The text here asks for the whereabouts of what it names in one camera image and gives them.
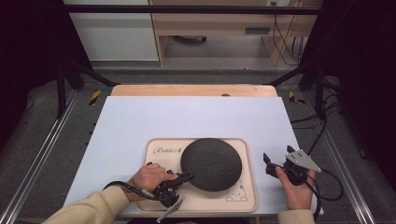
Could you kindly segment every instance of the human hand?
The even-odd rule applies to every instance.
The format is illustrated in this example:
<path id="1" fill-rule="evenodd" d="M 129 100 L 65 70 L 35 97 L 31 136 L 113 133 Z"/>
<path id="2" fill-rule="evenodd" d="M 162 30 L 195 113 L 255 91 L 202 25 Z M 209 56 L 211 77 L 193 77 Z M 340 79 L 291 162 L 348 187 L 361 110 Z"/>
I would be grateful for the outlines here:
<path id="1" fill-rule="evenodd" d="M 312 190 L 306 185 L 302 184 L 300 186 L 294 186 L 290 183 L 288 176 L 280 167 L 276 167 L 276 174 L 279 178 L 280 182 L 283 185 L 283 188 L 286 193 L 286 197 L 288 198 L 288 207 L 290 210 L 296 209 L 311 209 L 312 202 Z M 315 172 L 309 170 L 308 173 L 311 178 L 307 178 L 306 182 L 310 186 L 314 186 Z"/>
<path id="2" fill-rule="evenodd" d="M 137 185 L 141 189 L 154 191 L 163 181 L 176 179 L 177 175 L 168 174 L 165 172 L 165 168 L 161 167 L 158 163 L 152 163 L 141 167 L 137 173 L 127 181 L 129 185 Z M 135 193 L 127 194 L 130 202 L 139 202 L 145 200 L 143 197 L 139 197 Z"/>

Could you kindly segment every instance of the logo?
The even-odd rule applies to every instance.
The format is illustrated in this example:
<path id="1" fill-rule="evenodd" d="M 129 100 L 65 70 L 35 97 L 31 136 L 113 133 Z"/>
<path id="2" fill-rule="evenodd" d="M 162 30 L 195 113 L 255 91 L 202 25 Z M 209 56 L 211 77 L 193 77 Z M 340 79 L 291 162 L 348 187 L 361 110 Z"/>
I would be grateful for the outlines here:
<path id="1" fill-rule="evenodd" d="M 152 152 L 154 155 L 159 155 L 159 154 L 173 154 L 173 153 L 180 153 L 181 152 L 181 147 L 176 148 L 176 147 L 156 147 L 154 148 L 154 151 Z"/>

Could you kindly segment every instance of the gray floor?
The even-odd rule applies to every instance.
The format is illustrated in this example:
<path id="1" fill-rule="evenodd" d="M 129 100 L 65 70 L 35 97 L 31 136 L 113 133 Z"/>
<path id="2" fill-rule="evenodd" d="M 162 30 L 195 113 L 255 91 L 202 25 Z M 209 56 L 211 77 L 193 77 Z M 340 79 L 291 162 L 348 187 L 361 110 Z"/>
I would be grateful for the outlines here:
<path id="1" fill-rule="evenodd" d="M 281 64 L 272 66 L 264 45 L 259 37 L 222 37 L 209 36 L 205 43 L 196 40 L 171 38 L 166 51 L 163 67 L 155 63 L 133 64 L 133 67 L 98 67 L 97 72 L 104 77 L 121 83 L 213 83 L 213 84 L 262 84 L 286 74 L 294 66 Z M 77 100 L 40 175 L 32 183 L 30 193 L 20 208 L 18 221 L 40 221 L 62 207 L 84 151 L 89 144 L 94 124 L 99 118 L 106 96 L 111 88 L 83 75 L 86 85 L 82 91 L 70 91 Z M 300 92 L 296 86 L 300 77 L 295 77 L 276 88 L 284 99 L 290 120 L 302 119 L 312 115 L 311 104 L 314 93 Z M 89 105 L 92 95 L 100 90 L 95 105 Z M 290 102 L 289 93 L 295 98 L 306 100 L 301 105 Z M 330 97 L 328 105 L 336 102 Z M 22 116 L 6 146 L 0 151 L 0 209 L 7 208 L 17 192 L 25 174 L 29 172 L 35 156 L 42 147 L 57 113 L 56 85 L 50 82 L 30 92 L 29 103 L 33 105 Z M 343 161 L 352 174 L 353 180 L 367 203 L 375 223 L 396 223 L 396 195 L 388 185 L 374 161 L 362 159 L 359 147 L 346 121 L 339 111 L 328 113 L 326 131 Z M 311 148 L 319 133 L 316 119 L 293 124 L 294 131 L 302 149 Z M 312 158 L 334 174 L 337 169 L 332 162 L 329 138 L 321 137 L 315 146 Z M 335 197 L 339 187 L 329 175 L 319 175 L 320 192 L 326 197 Z M 323 201 L 324 216 L 318 223 L 370 223 L 359 220 L 357 210 L 351 202 L 353 195 L 345 194 L 337 202 Z M 262 217 L 262 223 L 276 223 L 276 217 Z"/>

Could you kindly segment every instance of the wooden tray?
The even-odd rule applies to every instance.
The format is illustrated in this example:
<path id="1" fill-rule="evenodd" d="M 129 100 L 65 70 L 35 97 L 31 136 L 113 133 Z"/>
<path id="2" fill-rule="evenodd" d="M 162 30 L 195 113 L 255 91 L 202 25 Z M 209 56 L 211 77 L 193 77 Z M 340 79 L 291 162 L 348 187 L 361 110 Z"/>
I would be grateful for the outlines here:
<path id="1" fill-rule="evenodd" d="M 181 155 L 190 143 L 197 138 L 155 138 L 146 147 L 144 164 L 158 162 L 166 170 L 181 173 Z M 185 200 L 178 213 L 183 212 L 252 212 L 257 206 L 257 194 L 251 172 L 248 145 L 239 138 L 221 138 L 238 152 L 242 160 L 242 174 L 237 183 L 224 191 L 207 192 L 197 189 L 190 183 L 181 186 L 177 193 Z M 143 201 L 137 203 L 141 212 L 160 212 L 167 208 L 160 202 Z"/>

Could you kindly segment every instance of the cartoon drawing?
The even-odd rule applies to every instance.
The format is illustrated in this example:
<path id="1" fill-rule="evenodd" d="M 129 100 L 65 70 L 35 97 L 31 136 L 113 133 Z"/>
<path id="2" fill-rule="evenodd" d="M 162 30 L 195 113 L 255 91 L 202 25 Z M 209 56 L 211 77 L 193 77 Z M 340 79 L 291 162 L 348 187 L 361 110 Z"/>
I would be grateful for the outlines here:
<path id="1" fill-rule="evenodd" d="M 242 181 L 238 180 L 232 187 L 227 190 L 227 202 L 245 202 L 248 200 L 247 193 Z"/>

